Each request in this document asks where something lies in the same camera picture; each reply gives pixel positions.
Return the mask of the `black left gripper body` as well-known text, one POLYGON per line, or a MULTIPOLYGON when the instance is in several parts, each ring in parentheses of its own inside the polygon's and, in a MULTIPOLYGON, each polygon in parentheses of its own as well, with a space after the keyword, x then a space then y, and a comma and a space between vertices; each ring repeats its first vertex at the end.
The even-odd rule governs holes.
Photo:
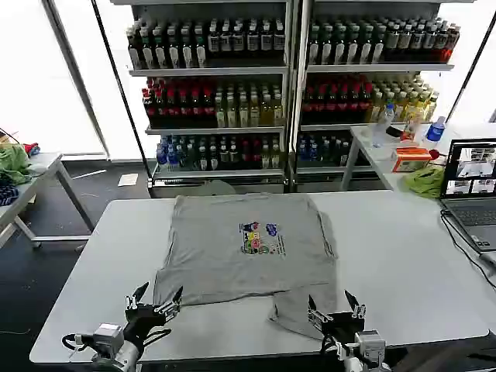
POLYGON ((174 305, 127 305, 125 315, 128 321, 124 328, 125 341, 145 347, 171 333, 165 325, 174 318, 174 305))

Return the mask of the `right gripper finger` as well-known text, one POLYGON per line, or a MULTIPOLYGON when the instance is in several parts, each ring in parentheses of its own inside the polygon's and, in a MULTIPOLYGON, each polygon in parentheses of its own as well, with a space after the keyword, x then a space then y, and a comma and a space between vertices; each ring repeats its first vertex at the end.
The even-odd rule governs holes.
POLYGON ((311 295, 308 296, 308 321, 317 330, 329 330, 333 322, 331 314, 321 312, 317 309, 311 295))
POLYGON ((344 294, 351 308, 351 311, 346 314, 352 319, 364 319, 367 311, 366 305, 360 304, 357 298, 347 290, 344 291, 344 294))

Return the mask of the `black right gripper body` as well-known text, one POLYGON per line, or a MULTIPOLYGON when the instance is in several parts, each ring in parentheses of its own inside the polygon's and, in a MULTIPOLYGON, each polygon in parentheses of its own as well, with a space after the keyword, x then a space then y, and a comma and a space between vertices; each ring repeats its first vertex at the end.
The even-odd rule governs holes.
POLYGON ((355 334, 364 331, 365 318, 353 316, 352 312, 324 314, 322 318, 322 345, 328 346, 335 341, 353 343, 355 334))

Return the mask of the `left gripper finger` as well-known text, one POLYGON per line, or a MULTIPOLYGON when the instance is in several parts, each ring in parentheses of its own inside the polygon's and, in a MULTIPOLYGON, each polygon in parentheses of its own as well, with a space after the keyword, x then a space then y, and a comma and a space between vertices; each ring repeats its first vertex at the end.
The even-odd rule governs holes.
POLYGON ((145 282, 142 286, 138 287, 131 295, 126 296, 126 310, 136 310, 140 300, 146 293, 149 286, 148 282, 145 282))
POLYGON ((180 287, 174 294, 173 298, 156 307, 153 311, 156 315, 161 316, 165 320, 171 320, 177 316, 181 310, 181 299, 182 299, 183 287, 180 287))

